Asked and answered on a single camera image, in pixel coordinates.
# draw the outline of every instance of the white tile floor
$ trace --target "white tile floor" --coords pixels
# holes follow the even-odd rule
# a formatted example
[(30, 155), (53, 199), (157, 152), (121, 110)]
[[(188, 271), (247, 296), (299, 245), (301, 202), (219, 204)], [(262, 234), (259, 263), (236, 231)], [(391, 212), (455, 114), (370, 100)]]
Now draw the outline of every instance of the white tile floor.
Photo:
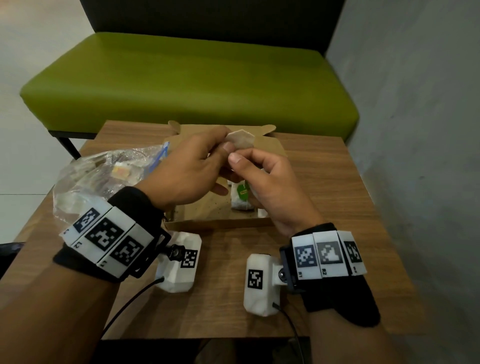
[(92, 33), (78, 0), (0, 0), (0, 243), (13, 241), (71, 160), (20, 88)]

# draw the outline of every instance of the hand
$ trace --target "hand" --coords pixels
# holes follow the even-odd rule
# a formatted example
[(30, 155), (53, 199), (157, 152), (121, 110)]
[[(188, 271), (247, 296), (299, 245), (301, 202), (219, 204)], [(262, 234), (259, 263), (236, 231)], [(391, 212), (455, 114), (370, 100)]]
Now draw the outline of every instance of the hand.
[(220, 144), (230, 131), (226, 126), (219, 126), (192, 135), (135, 187), (143, 191), (155, 207), (164, 211), (175, 205), (191, 204), (208, 191), (227, 195), (228, 190), (216, 180), (219, 175), (230, 180), (238, 179), (230, 170), (222, 168), (229, 153), (235, 151), (231, 142)]
[(250, 203), (267, 210), (283, 235), (290, 238), (297, 232), (326, 222), (303, 191), (286, 157), (250, 148), (231, 153), (228, 163), (255, 193), (249, 193)]

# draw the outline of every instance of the person's right hand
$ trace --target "person's right hand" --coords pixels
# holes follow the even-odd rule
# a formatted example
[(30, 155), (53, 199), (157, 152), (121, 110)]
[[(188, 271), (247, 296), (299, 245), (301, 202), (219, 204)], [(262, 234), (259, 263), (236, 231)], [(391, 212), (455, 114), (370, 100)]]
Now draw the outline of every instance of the person's right hand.
[(326, 222), (300, 186), (286, 157), (250, 148), (230, 153), (228, 163), (254, 190), (256, 196), (249, 193), (250, 203), (264, 208), (281, 234), (290, 238)]

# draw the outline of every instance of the open cardboard box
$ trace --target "open cardboard box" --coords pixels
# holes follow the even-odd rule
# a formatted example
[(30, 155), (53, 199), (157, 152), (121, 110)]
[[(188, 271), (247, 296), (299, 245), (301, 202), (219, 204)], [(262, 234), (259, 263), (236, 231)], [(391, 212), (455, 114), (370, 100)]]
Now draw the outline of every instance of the open cardboard box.
[[(206, 131), (217, 125), (180, 125), (176, 121), (169, 121), (168, 124), (178, 133), (165, 139), (170, 142), (168, 152), (171, 153), (184, 139), (190, 135)], [(263, 126), (242, 126), (227, 125), (231, 131), (245, 130), (255, 135), (253, 145), (255, 148), (286, 156), (280, 141), (276, 138), (266, 136), (275, 130), (275, 125)], [(225, 178), (219, 177), (217, 182), (228, 189)], [(197, 202), (189, 205), (177, 206), (174, 211), (167, 214), (168, 222), (165, 226), (173, 231), (198, 231), (210, 229), (234, 229), (271, 226), (270, 218), (257, 217), (257, 210), (240, 211), (231, 208), (230, 193), (227, 196), (219, 196), (212, 192), (207, 193)]]

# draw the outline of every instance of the black wristband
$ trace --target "black wristband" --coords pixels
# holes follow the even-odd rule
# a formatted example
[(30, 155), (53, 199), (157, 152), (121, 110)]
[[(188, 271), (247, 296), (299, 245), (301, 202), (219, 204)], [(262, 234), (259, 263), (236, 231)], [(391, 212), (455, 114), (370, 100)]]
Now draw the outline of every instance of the black wristband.
[[(314, 232), (336, 230), (334, 224), (326, 223), (301, 231), (294, 236)], [(345, 262), (346, 252), (341, 246)], [(380, 323), (380, 312), (373, 298), (372, 291), (364, 276), (330, 277), (303, 280), (301, 293), (307, 312), (335, 309), (342, 317), (361, 327), (374, 327)]]
[[(163, 232), (161, 228), (163, 211), (155, 208), (147, 195), (135, 187), (122, 188), (108, 200), (108, 203), (131, 217), (154, 237), (150, 245), (137, 259), (139, 263), (147, 261), (147, 259), (143, 257), (149, 253), (153, 254), (156, 242)], [(114, 277), (66, 244), (64, 244), (62, 249), (53, 257), (53, 261), (61, 266), (110, 282), (122, 282), (128, 276), (128, 274), (126, 274), (120, 278)]]

